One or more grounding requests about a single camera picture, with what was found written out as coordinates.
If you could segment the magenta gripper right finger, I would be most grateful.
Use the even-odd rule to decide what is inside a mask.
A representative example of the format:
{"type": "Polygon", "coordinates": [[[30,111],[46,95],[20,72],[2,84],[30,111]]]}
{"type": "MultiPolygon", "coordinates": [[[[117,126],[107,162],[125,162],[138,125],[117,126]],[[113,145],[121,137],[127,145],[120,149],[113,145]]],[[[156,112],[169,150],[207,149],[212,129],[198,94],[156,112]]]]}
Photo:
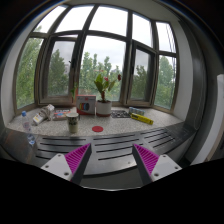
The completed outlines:
{"type": "Polygon", "coordinates": [[[168,155],[158,155],[137,144],[132,146],[132,154],[144,185],[181,170],[181,167],[168,155]]]}

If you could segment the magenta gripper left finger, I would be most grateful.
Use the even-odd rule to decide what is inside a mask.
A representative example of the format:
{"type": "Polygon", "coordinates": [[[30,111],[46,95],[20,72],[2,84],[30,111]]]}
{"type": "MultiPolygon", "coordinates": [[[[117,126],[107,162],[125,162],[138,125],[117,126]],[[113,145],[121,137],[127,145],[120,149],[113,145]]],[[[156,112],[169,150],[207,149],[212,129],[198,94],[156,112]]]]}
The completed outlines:
{"type": "Polygon", "coordinates": [[[88,143],[65,155],[56,154],[42,169],[79,185],[91,153],[91,144],[88,143]]]}

